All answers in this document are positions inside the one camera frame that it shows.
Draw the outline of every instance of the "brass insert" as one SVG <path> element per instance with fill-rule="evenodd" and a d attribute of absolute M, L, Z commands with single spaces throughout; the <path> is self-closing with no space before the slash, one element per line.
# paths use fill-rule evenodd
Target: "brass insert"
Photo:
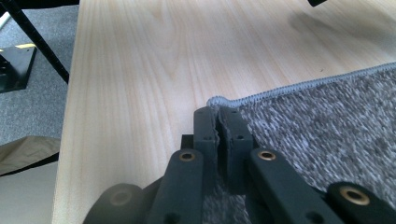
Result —
<path fill-rule="evenodd" d="M 276 155 L 270 151 L 260 151 L 258 155 L 262 160 L 265 161 L 273 161 L 276 159 Z"/>
<path fill-rule="evenodd" d="M 192 152 L 183 152 L 179 156 L 181 161 L 193 161 L 195 159 L 195 155 Z"/>
<path fill-rule="evenodd" d="M 123 206 L 132 199 L 132 193 L 128 189 L 119 189 L 110 197 L 110 203 L 114 206 Z"/>
<path fill-rule="evenodd" d="M 369 197 L 358 189 L 352 187 L 341 187 L 341 195 L 348 201 L 357 205 L 367 205 L 370 203 Z"/>

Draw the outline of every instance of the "yellow tag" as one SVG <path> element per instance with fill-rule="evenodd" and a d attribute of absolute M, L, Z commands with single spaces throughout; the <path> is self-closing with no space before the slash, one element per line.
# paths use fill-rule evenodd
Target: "yellow tag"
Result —
<path fill-rule="evenodd" d="M 35 47 L 35 45 L 34 44 L 24 44 L 24 45 L 17 45 L 15 47 L 17 47 L 18 49 L 27 49 L 27 48 Z"/>

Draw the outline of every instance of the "chair base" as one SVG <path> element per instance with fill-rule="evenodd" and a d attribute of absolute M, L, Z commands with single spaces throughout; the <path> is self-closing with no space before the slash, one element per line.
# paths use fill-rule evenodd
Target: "chair base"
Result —
<path fill-rule="evenodd" d="M 0 51 L 0 93 L 26 89 L 35 53 L 35 47 Z"/>

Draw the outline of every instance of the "floor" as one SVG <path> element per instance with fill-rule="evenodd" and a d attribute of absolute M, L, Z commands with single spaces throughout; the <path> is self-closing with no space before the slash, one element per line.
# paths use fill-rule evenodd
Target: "floor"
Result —
<path fill-rule="evenodd" d="M 78 6 L 24 10 L 70 71 Z M 0 49 L 32 43 L 12 19 L 0 29 Z M 0 145 L 26 135 L 61 137 L 67 85 L 37 52 L 26 90 L 0 94 Z"/>

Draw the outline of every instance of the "gray rug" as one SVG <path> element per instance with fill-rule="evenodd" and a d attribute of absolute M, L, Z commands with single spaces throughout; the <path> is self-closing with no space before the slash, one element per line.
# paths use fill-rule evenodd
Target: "gray rug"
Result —
<path fill-rule="evenodd" d="M 309 185 L 354 182 L 396 208 L 396 63 L 208 104 L 236 107 Z M 249 223 L 243 201 L 219 187 L 205 198 L 205 223 Z"/>

